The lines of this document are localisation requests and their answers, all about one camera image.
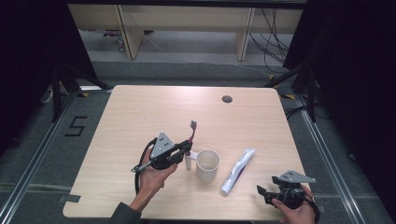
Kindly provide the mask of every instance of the cup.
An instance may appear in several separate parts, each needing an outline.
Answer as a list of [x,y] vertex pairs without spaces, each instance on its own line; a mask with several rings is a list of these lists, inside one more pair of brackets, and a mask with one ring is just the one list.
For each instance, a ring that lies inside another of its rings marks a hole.
[[218,171],[220,156],[217,152],[210,149],[204,149],[200,152],[190,152],[186,157],[187,170],[191,169],[191,160],[196,161],[196,175],[202,182],[211,182]]

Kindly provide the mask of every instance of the light wood table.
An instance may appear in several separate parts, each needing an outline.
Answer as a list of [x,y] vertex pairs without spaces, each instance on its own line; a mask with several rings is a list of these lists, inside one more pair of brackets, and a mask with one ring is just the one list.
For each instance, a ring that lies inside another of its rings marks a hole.
[[[222,102],[229,95],[233,101]],[[192,150],[220,155],[217,177],[201,183],[183,161],[143,211],[142,218],[199,220],[276,220],[256,185],[278,192],[272,175],[304,174],[290,127],[273,89],[228,87],[117,86],[108,100],[71,195],[67,217],[111,217],[135,196],[134,173],[147,143],[165,132],[174,143],[191,135]],[[245,148],[256,152],[228,196],[220,188]]]

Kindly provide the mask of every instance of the white tube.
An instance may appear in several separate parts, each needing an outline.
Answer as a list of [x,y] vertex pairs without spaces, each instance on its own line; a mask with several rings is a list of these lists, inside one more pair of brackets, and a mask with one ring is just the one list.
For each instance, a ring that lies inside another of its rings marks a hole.
[[221,193],[223,193],[224,195],[228,195],[230,193],[231,189],[233,188],[233,185],[244,171],[245,166],[248,164],[248,161],[253,156],[255,150],[256,149],[254,148],[245,149],[244,153],[236,162],[235,166],[233,167],[227,179],[225,180],[223,186],[221,187]]

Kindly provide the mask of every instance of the gray floor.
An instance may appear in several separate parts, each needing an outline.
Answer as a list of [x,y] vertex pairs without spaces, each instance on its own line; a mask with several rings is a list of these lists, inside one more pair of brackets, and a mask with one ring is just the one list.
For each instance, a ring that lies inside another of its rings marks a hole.
[[[120,51],[119,40],[116,37],[102,37],[102,31],[80,33],[97,75],[112,85],[120,82],[191,85],[191,81],[188,80],[189,71],[201,69],[205,73],[202,73],[200,78],[194,77],[194,85],[255,87],[268,82],[268,76],[277,77],[286,71],[279,67],[281,63],[278,61],[269,56],[264,57],[252,41],[248,43],[246,59],[238,62],[233,34],[156,31],[147,34],[136,59],[129,60],[125,52]],[[281,35],[280,38],[288,45],[292,36]],[[271,50],[278,54],[277,48],[271,47]],[[268,70],[265,64],[280,73]],[[158,73],[161,73],[162,79],[155,78]],[[276,89],[281,94],[290,93],[291,82],[292,80],[288,80]],[[62,196],[67,195],[73,185],[109,94],[90,93],[88,97],[77,97],[74,100],[11,223],[107,223],[106,219],[64,217]],[[297,100],[289,99],[282,99],[281,103],[285,109],[294,108],[298,104]],[[21,145],[10,148],[5,156],[0,158],[0,203],[7,200],[13,185],[21,178],[30,158],[40,145],[50,126],[51,112],[51,104],[38,108],[21,136]],[[359,165],[346,157],[347,146],[327,116],[326,109],[317,107],[316,113],[320,133],[366,223],[393,223]],[[68,126],[73,117],[81,115],[88,117],[80,121],[80,125],[85,126],[84,134],[73,141],[65,138],[65,135],[71,132]],[[311,189],[322,211],[320,223],[354,223],[306,126],[303,114],[298,112],[292,115],[289,126],[306,174],[318,181],[317,184],[311,185]]]

